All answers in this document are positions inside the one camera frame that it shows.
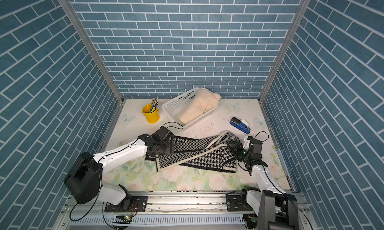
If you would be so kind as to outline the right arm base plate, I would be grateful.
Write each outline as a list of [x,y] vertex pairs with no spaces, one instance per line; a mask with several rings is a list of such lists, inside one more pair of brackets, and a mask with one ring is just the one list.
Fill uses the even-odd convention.
[[246,203],[245,198],[241,195],[226,195],[226,203],[228,212],[254,212],[253,208]]

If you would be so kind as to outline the black white patterned cloth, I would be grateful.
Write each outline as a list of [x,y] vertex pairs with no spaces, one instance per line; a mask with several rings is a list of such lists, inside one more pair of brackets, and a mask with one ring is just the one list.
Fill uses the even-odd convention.
[[158,172],[176,166],[223,173],[234,173],[237,170],[237,160],[230,145],[241,141],[229,131],[202,139],[173,136],[170,142],[174,144],[173,154],[145,157],[146,161],[156,163]]

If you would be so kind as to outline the beige knitted scarf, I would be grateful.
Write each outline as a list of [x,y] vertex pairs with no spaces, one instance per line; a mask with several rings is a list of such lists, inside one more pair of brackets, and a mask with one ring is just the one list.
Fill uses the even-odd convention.
[[222,97],[206,88],[198,90],[196,96],[190,104],[179,114],[178,119],[186,125],[197,119],[204,113],[213,109],[219,104]]

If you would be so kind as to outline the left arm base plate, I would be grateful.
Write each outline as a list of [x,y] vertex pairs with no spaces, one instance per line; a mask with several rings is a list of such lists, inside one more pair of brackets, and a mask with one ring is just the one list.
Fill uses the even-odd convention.
[[146,210],[148,196],[132,196],[126,197],[118,205],[107,203],[104,208],[106,213],[143,213]]

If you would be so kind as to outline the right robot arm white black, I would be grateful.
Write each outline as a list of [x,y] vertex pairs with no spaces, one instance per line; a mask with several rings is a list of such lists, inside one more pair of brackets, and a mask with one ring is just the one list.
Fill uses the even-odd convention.
[[252,208],[256,220],[250,220],[248,228],[258,230],[298,230],[299,209],[297,199],[287,194],[271,175],[262,160],[263,142],[253,137],[245,142],[229,143],[228,147],[238,162],[245,164],[246,171],[257,182],[258,189],[243,189],[245,205]]

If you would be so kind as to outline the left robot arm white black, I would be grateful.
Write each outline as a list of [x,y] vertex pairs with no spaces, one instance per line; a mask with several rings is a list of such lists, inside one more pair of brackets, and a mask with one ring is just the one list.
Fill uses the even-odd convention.
[[131,197],[123,186],[115,186],[103,180],[103,177],[122,164],[150,155],[169,155],[174,152],[171,138],[174,133],[166,127],[160,127],[154,134],[143,134],[132,142],[103,153],[81,153],[64,178],[64,184],[82,205],[91,200],[99,200],[112,205],[120,205]]

